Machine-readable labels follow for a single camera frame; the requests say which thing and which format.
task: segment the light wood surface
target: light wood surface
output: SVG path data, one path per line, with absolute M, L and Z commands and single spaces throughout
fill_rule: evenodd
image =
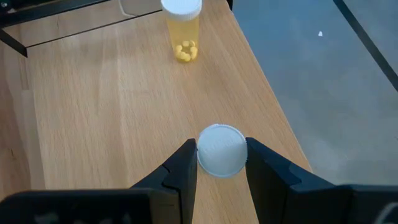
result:
M 121 0 L 127 13 L 141 15 L 161 9 L 160 0 Z M 64 12 L 5 28 L 25 46 L 76 34 L 88 29 L 127 19 L 122 15 L 118 0 Z M 18 35 L 13 32 L 19 29 Z
M 17 29 L 9 29 L 19 35 Z M 44 187 L 33 92 L 25 58 L 0 43 L 0 200 Z
M 161 12 L 29 49 L 46 189 L 126 188 L 188 138 L 232 125 L 308 162 L 224 0 L 204 0 L 196 62 L 177 63 Z M 194 223 L 256 223 L 245 170 L 198 168 Z

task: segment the pill bottle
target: pill bottle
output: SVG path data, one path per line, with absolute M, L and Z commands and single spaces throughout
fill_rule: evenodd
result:
M 161 0 L 175 58 L 188 63 L 198 56 L 201 0 Z

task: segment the black bar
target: black bar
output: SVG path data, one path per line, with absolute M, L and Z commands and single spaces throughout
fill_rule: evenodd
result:
M 366 47 L 366 50 L 368 50 L 373 59 L 379 65 L 380 69 L 390 81 L 391 85 L 398 91 L 398 75 L 392 69 L 386 58 L 384 58 L 380 50 L 376 47 L 372 39 L 365 32 L 361 24 L 355 18 L 354 14 L 350 11 L 343 0 L 333 0 L 333 2 L 336 4 L 337 8 L 340 10 L 351 28 L 355 31 L 362 44 Z
M 8 33 L 6 33 L 2 29 L 0 29 L 0 40 L 3 41 L 8 46 L 10 46 L 11 48 L 13 48 L 14 50 L 18 51 L 21 55 L 27 57 L 26 47 L 23 46 L 20 42 L 11 37 Z
M 234 1 L 233 0 L 226 0 L 226 2 L 228 2 L 229 9 L 232 11 L 232 6 L 233 6 Z
M 109 0 L 62 0 L 34 6 L 30 9 L 24 9 L 0 16 L 0 28 L 33 21 L 35 19 L 41 19 L 86 6 L 92 6 L 105 1 Z

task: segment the concrete floor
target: concrete floor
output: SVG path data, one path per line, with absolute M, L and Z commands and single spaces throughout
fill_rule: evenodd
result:
M 380 13 L 393 15 L 398 2 L 389 4 Z M 334 184 L 398 185 L 398 92 L 334 2 L 235 0 L 233 12 L 314 173 Z M 380 39 L 383 54 L 397 49 Z

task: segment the white bottle cap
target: white bottle cap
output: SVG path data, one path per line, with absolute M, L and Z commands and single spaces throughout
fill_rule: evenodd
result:
M 198 161 L 207 173 L 216 177 L 237 174 L 248 159 L 248 145 L 244 136 L 234 127 L 213 124 L 199 136 Z
M 190 21 L 199 15 L 201 0 L 161 0 L 162 9 L 176 21 Z

